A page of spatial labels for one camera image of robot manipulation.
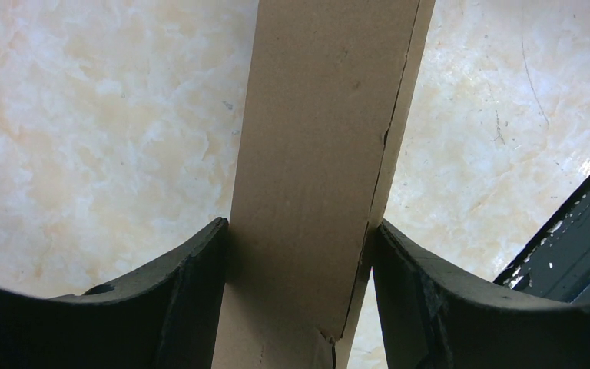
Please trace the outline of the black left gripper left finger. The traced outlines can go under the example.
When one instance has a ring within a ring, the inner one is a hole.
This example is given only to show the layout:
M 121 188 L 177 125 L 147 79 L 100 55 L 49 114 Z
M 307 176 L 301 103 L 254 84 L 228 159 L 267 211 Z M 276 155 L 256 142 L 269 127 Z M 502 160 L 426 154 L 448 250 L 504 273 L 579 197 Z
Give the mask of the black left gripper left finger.
M 0 288 L 0 368 L 209 368 L 228 222 L 81 295 Z

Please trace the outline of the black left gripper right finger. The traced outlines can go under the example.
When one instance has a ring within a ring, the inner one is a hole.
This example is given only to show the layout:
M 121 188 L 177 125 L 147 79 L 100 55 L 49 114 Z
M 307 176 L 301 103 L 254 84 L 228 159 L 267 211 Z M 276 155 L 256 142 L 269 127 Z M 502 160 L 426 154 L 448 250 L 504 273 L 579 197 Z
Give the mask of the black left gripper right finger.
M 493 284 L 389 222 L 376 234 L 373 277 L 391 368 L 590 368 L 590 303 Z

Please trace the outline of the brown cardboard box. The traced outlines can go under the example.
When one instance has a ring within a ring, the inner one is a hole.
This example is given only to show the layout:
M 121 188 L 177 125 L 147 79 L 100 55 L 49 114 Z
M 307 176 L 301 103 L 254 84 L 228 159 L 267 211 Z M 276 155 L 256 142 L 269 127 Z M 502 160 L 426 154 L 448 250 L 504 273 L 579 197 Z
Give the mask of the brown cardboard box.
M 432 1 L 258 5 L 215 368 L 345 368 Z

